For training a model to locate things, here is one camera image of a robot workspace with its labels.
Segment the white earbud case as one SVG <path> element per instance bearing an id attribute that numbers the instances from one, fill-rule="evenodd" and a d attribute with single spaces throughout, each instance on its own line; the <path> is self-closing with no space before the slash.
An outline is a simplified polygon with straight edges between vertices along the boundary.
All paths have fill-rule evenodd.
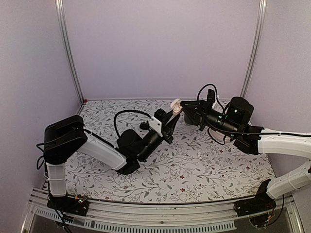
<path id="1" fill-rule="evenodd" d="M 173 116 L 177 116 L 182 112 L 181 99 L 175 99 L 171 102 L 170 108 Z"/>

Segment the black earbud charging case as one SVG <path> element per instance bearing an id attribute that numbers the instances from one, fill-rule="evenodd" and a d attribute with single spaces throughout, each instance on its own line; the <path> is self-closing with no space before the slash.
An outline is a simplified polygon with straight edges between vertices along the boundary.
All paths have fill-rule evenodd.
<path id="1" fill-rule="evenodd" d="M 139 126 L 140 129 L 142 130 L 149 130 L 149 124 L 148 122 L 142 122 Z"/>

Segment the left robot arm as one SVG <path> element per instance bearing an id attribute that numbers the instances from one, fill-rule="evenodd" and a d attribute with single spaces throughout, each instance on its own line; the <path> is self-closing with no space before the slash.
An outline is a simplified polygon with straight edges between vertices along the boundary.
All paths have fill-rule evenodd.
<path id="1" fill-rule="evenodd" d="M 44 132 L 44 142 L 36 147 L 43 153 L 54 204 L 62 211 L 72 207 L 72 200 L 66 195 L 65 163 L 74 153 L 86 154 L 120 174 L 128 175 L 138 170 L 140 163 L 146 162 L 163 141 L 172 143 L 179 118 L 180 113 L 159 109 L 149 117 L 148 132 L 144 137 L 128 129 L 118 135 L 116 146 L 86 129 L 79 115 L 49 125 Z"/>

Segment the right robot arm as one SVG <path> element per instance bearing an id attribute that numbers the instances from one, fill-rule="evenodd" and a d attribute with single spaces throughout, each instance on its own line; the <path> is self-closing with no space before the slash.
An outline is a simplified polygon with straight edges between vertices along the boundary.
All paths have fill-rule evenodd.
<path id="1" fill-rule="evenodd" d="M 233 97 L 227 111 L 220 113 L 212 108 L 214 99 L 182 101 L 182 110 L 191 124 L 200 130 L 210 127 L 229 137 L 233 145 L 247 154 L 284 154 L 304 157 L 307 161 L 281 177 L 264 181 L 251 207 L 261 212 L 283 194 L 298 190 L 311 183 L 311 135 L 310 133 L 278 132 L 260 126 L 249 125 L 254 107 L 244 98 Z"/>

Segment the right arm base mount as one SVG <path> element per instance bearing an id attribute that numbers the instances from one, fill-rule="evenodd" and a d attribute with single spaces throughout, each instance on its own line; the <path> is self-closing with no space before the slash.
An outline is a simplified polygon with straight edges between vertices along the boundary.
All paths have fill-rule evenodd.
<path id="1" fill-rule="evenodd" d="M 275 200 L 267 194 L 267 186 L 270 181 L 271 179 L 267 179 L 262 182 L 253 198 L 234 202 L 233 210 L 238 216 L 256 214 L 276 207 Z"/>

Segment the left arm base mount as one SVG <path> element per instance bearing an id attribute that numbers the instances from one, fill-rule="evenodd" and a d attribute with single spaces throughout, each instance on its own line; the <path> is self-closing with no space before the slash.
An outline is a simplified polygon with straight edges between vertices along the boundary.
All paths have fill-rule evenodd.
<path id="1" fill-rule="evenodd" d="M 87 196 L 77 195 L 72 197 L 65 194 L 64 196 L 57 197 L 53 196 L 50 192 L 48 195 L 47 207 L 62 213 L 86 216 L 89 202 Z"/>

